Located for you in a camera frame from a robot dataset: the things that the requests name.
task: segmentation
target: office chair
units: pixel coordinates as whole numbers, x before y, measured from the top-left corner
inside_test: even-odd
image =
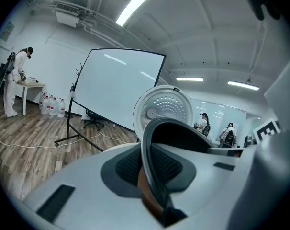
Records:
[[[103,118],[101,118],[100,116],[98,116],[95,113],[91,112],[90,110],[86,110],[86,114],[91,118],[91,120],[84,120],[84,124],[85,125],[83,126],[83,128],[85,128],[88,125],[94,124],[97,127],[97,130],[100,131],[100,128],[98,127],[97,124],[102,125],[102,127],[105,127],[104,124],[102,124],[100,122],[97,122],[97,120],[104,120]]]

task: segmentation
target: black mesh pad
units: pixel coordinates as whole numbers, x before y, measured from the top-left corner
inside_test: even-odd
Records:
[[[195,178],[194,164],[157,144],[152,146],[151,151],[158,178],[170,192],[184,191]],[[137,188],[141,167],[141,145],[138,144],[106,161],[101,169],[101,178],[118,196],[141,197]]]

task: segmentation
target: whiteboard frame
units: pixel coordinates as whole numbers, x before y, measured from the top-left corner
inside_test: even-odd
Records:
[[[164,62],[165,62],[165,59],[166,59],[166,55],[164,55],[164,54],[160,54],[160,53],[156,53],[156,52],[146,51],[146,50],[140,50],[140,49],[130,49],[130,48],[97,48],[97,49],[92,49],[92,50],[89,52],[89,54],[88,54],[88,56],[87,56],[85,62],[83,63],[83,66],[82,66],[82,68],[81,68],[81,70],[80,70],[80,73],[78,74],[78,77],[77,77],[76,82],[75,82],[75,84],[74,84],[74,88],[72,89],[73,91],[75,91],[75,89],[76,89],[76,86],[77,86],[77,84],[78,84],[78,80],[79,80],[79,76],[81,75],[82,70],[83,70],[83,67],[84,67],[84,65],[86,64],[86,62],[87,62],[87,60],[88,60],[88,57],[89,57],[89,55],[91,54],[91,52],[92,52],[93,50],[106,50],[106,49],[112,49],[112,50],[114,50],[114,49],[116,49],[116,50],[131,50],[131,51],[146,52],[146,53],[150,53],[150,54],[155,54],[155,55],[163,56],[164,58],[163,58],[163,61],[162,61],[162,63],[161,63],[161,66],[160,66],[160,69],[159,69],[159,72],[158,72],[158,75],[157,75],[157,78],[156,78],[155,84],[154,84],[154,86],[153,86],[153,87],[156,87],[156,85],[158,84],[158,81],[159,81],[159,77],[160,77],[160,74],[161,74],[161,71],[162,71],[162,67],[163,67]],[[81,105],[80,103],[74,101],[73,98],[71,98],[71,103],[72,103],[72,102],[76,103],[77,105],[79,105],[79,106],[81,106],[81,107],[83,107],[83,108],[85,108],[85,109],[87,109],[87,110],[90,110],[90,109],[88,109],[87,107]],[[99,115],[98,113],[96,113],[96,112],[94,112],[94,111],[92,111],[92,110],[90,110],[90,111],[93,112],[95,115],[97,115],[97,116],[103,118],[104,120],[107,120],[108,122],[111,122],[111,123],[113,123],[113,124],[115,124],[115,125],[117,125],[117,126],[119,126],[119,127],[121,127],[121,128],[124,128],[124,129],[126,129],[126,130],[128,130],[128,131],[131,131],[131,132],[135,133],[134,130],[131,130],[131,129],[127,128],[127,127],[124,127],[124,126],[122,126],[122,125],[119,125],[119,124],[117,124],[117,123],[115,123],[115,122],[113,122],[113,121],[111,121],[111,120],[109,120],[109,119],[107,119],[107,118],[105,118],[105,117]]]

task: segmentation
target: floor plank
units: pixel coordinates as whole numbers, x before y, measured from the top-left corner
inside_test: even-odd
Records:
[[[5,144],[18,144],[27,147],[45,146],[55,147],[54,140],[64,138],[67,133],[67,119],[57,116],[42,115],[38,106],[27,103],[26,116],[22,115],[22,101],[15,100],[16,117],[7,118],[3,110],[3,101],[0,97],[0,140]],[[123,142],[136,142],[137,137],[133,132],[121,127],[112,127],[109,122],[103,122],[104,128],[100,131],[94,125],[83,128],[80,116],[71,119],[72,125],[86,137],[97,136],[100,132]],[[103,150],[122,144],[118,140],[107,138],[103,135],[90,140]],[[77,141],[72,138],[60,142],[67,144]],[[48,148],[24,148],[18,146],[4,146],[0,143],[0,183],[8,194],[23,200],[30,191],[40,183],[53,176],[71,162],[101,153],[98,149],[85,140],[76,143]]]

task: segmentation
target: air vent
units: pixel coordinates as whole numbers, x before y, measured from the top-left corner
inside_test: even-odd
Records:
[[[73,7],[73,6],[70,6],[70,5],[66,5],[66,4],[63,4],[63,3],[60,3],[60,2],[57,3],[56,9],[58,11],[66,12],[66,13],[69,13],[69,14],[72,14],[72,15],[75,15],[75,16],[78,16],[80,14],[80,9],[79,8],[76,8],[76,7]]]

